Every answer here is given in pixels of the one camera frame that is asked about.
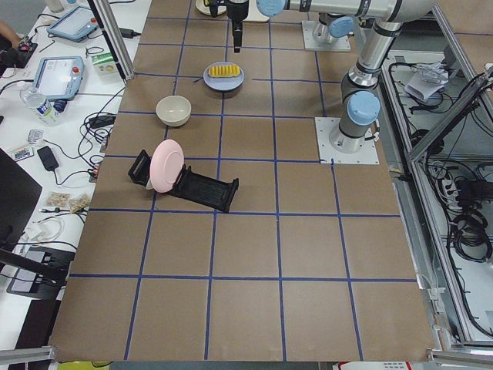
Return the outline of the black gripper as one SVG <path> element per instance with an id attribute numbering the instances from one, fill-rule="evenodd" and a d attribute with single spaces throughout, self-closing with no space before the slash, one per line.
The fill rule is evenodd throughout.
<path id="1" fill-rule="evenodd" d="M 233 52 L 240 53 L 243 42 L 243 20 L 249 13 L 248 0 L 226 0 L 226 13 L 232 21 Z"/>

